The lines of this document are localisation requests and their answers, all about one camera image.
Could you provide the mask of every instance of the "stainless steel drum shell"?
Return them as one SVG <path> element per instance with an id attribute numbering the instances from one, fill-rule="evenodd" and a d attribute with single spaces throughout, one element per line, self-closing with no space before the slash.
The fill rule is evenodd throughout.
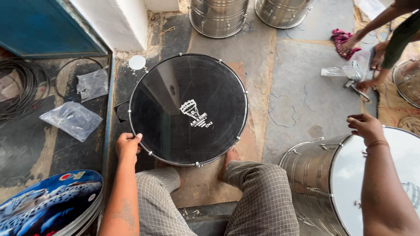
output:
<path id="1" fill-rule="evenodd" d="M 301 143 L 283 156 L 296 216 L 303 222 L 330 233 L 346 236 L 335 213 L 330 190 L 333 158 L 350 135 Z"/>
<path id="2" fill-rule="evenodd" d="M 266 24 L 288 29 L 302 23 L 314 0 L 256 0 L 255 12 Z"/>
<path id="3" fill-rule="evenodd" d="M 249 0 L 191 0 L 189 20 L 195 30 L 211 38 L 227 38 L 245 24 Z"/>
<path id="4" fill-rule="evenodd" d="M 398 93 L 411 105 L 420 108 L 419 61 L 410 59 L 399 63 L 393 71 L 393 80 Z"/>

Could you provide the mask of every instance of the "drum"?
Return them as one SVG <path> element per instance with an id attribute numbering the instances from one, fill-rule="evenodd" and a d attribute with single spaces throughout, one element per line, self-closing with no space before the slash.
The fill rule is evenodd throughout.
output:
<path id="1" fill-rule="evenodd" d="M 410 59 L 399 63 L 393 72 L 399 95 L 411 105 L 420 108 L 420 62 Z"/>
<path id="2" fill-rule="evenodd" d="M 189 20 L 202 35 L 227 38 L 239 32 L 247 18 L 249 0 L 191 0 Z"/>
<path id="3" fill-rule="evenodd" d="M 102 202 L 102 177 L 74 170 L 49 177 L 0 205 L 1 235 L 81 234 Z"/>
<path id="4" fill-rule="evenodd" d="M 419 215 L 420 137 L 393 127 L 383 131 L 398 177 Z M 286 152 L 280 166 L 287 172 L 300 220 L 333 236 L 363 235 L 365 149 L 363 138 L 343 135 L 301 143 Z"/>
<path id="5" fill-rule="evenodd" d="M 248 92 L 222 60 L 179 54 L 161 61 L 131 95 L 133 132 L 151 156 L 180 166 L 210 163 L 236 144 L 248 117 Z"/>
<path id="6" fill-rule="evenodd" d="M 278 29 L 295 27 L 305 20 L 314 0 L 256 0 L 255 12 L 267 25 Z"/>

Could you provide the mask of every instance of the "black drum head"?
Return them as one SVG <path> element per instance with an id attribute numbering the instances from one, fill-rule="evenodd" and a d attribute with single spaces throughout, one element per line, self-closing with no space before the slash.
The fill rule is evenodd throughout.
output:
<path id="1" fill-rule="evenodd" d="M 185 54 L 160 62 L 141 78 L 130 110 L 145 151 L 170 164 L 195 165 L 215 160 L 238 141 L 248 100 L 227 65 Z"/>

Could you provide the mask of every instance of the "plaid trousers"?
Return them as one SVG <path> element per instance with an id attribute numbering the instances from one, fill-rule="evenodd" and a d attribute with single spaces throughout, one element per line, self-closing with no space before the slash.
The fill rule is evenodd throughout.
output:
<path id="1" fill-rule="evenodd" d="M 173 167 L 142 171 L 136 178 L 141 236 L 196 235 L 169 195 L 180 184 Z M 234 160 L 226 168 L 224 180 L 243 192 L 225 236 L 299 235 L 285 170 L 270 163 Z"/>

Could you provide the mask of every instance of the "pink rag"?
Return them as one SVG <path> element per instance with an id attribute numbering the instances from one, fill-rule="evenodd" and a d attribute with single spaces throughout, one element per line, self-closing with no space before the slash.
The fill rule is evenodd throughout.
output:
<path id="1" fill-rule="evenodd" d="M 333 38 L 334 43 L 336 44 L 337 52 L 339 51 L 339 46 L 349 40 L 349 38 L 353 36 L 351 33 L 346 33 L 340 29 L 333 30 L 333 35 L 331 35 L 331 38 Z M 353 53 L 362 50 L 360 47 L 353 48 L 347 56 L 342 55 L 346 60 L 350 60 Z"/>

